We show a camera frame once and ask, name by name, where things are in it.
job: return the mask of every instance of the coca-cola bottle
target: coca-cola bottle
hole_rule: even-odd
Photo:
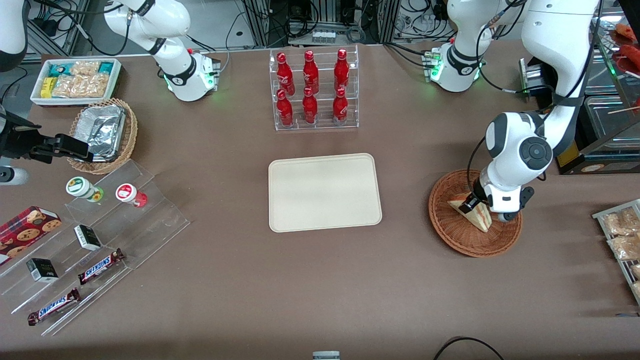
[[[314,97],[313,90],[310,86],[305,88],[305,98],[302,99],[302,107],[305,109],[305,121],[307,124],[315,124],[318,115],[318,101],[316,97]]]
[[[282,126],[291,127],[293,126],[293,108],[287,99],[287,94],[282,89],[278,89],[276,94],[278,96],[276,107],[278,108],[278,115],[280,116]]]
[[[347,121],[347,107],[349,102],[344,97],[344,88],[338,88],[335,92],[335,99],[333,100],[333,123],[338,126],[343,126]]]
[[[284,53],[278,53],[276,58],[278,59],[278,82],[280,83],[280,88],[284,89],[288,96],[293,96],[296,93],[296,87],[293,85],[293,72],[289,64],[287,64],[287,56]]]
[[[318,75],[318,65],[314,60],[314,52],[305,51],[305,67],[302,69],[305,77],[305,86],[309,86],[314,94],[320,91],[320,79]]]
[[[345,49],[338,50],[338,61],[336,61],[333,68],[333,77],[335,91],[338,91],[340,87],[347,88],[349,84],[349,63],[347,63],[347,51]]]

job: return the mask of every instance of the wicker basket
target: wicker basket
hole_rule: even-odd
[[[479,171],[471,170],[471,181],[479,175]],[[493,223],[484,233],[447,203],[455,195],[469,191],[466,170],[450,172],[438,180],[429,195],[429,218],[433,227],[444,242],[465,255],[487,258],[505,253],[520,236],[522,214],[504,223],[492,213]]]
[[[120,148],[118,149],[119,155],[116,160],[110,163],[85,163],[82,161],[67,159],[71,166],[76,170],[88,172],[94,175],[104,175],[116,170],[131,157],[133,147],[136,145],[136,135],[138,135],[138,121],[136,120],[136,114],[131,111],[131,108],[126,102],[120,99],[109,99],[106,101],[96,102],[95,104],[89,105],[89,107],[107,105],[121,106],[127,112],[124,124],[125,127],[122,129],[122,140],[120,141]],[[76,126],[79,118],[80,114],[76,116],[76,120],[71,125],[69,135],[73,136],[76,133]]]

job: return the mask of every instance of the red cookie box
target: red cookie box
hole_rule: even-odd
[[[14,258],[60,224],[62,221],[57,214],[30,206],[15,218],[0,225],[0,265]]]

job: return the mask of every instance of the clear acrylic bottle rack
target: clear acrylic bottle rack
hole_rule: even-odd
[[[314,58],[318,65],[318,73],[320,80],[320,91],[316,94],[318,102],[318,119],[314,125],[308,124],[304,119],[304,110],[302,108],[302,99],[304,98],[303,89],[305,81],[302,69],[305,66],[304,51],[308,49],[284,49],[271,50],[269,54],[269,78],[271,80],[271,102],[273,103],[273,118],[277,131],[295,131],[295,130],[322,130],[322,129],[341,129],[358,127],[360,125],[358,99],[360,91],[358,89],[358,47],[351,46],[323,46],[313,47]],[[338,49],[346,49],[347,62],[349,63],[349,85],[346,90],[346,99],[349,102],[347,108],[347,120],[343,126],[336,126],[333,123],[333,100],[335,99],[335,89],[333,87],[333,68],[338,59]],[[276,55],[278,53],[287,55],[287,63],[293,71],[293,83],[296,92],[293,96],[288,97],[293,107],[293,126],[284,127],[278,116],[278,108],[276,103],[278,98],[276,92],[280,88],[278,82],[278,62]]]
[[[29,327],[27,317],[30,313],[66,295],[71,289],[78,288],[82,301],[64,307],[33,327],[42,336],[56,334],[189,225],[180,210],[164,197],[152,180],[153,175],[129,160],[95,183],[104,190],[100,202],[73,199],[67,204],[70,214],[60,215],[64,223],[57,233],[40,240],[0,268],[1,300],[12,310],[12,314],[24,319],[25,328]],[[133,184],[147,194],[147,204],[142,208],[134,208],[116,199],[116,188],[124,183]],[[89,251],[80,247],[74,232],[78,224],[93,228],[102,244],[99,250]],[[78,274],[117,248],[122,250],[126,258],[81,286]],[[31,258],[51,260],[59,278],[50,284],[34,281],[26,265]]]

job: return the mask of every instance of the brown tabletop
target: brown tabletop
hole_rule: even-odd
[[[268,51],[233,53],[222,89],[197,102],[176,100],[153,58],[121,58],[118,96],[140,127],[133,158],[193,223],[53,337],[0,303],[0,359],[429,359],[461,335],[506,359],[638,358],[640,319],[613,317],[637,306],[590,216],[640,197],[637,176],[550,170],[510,251],[458,254],[428,220],[431,187],[466,166],[496,114],[534,105],[482,80],[452,94],[382,46],[359,49],[360,128],[312,134],[273,129]],[[520,57],[519,42],[494,42],[487,75],[518,86]],[[78,111],[33,106],[29,119],[66,133]],[[269,229],[273,160],[358,152],[376,162],[380,224]],[[488,160],[481,150],[475,167]],[[31,180],[0,186],[0,222],[30,205],[61,211],[63,184],[81,175],[61,159],[14,164]],[[441,359],[456,356],[492,355],[457,344]]]

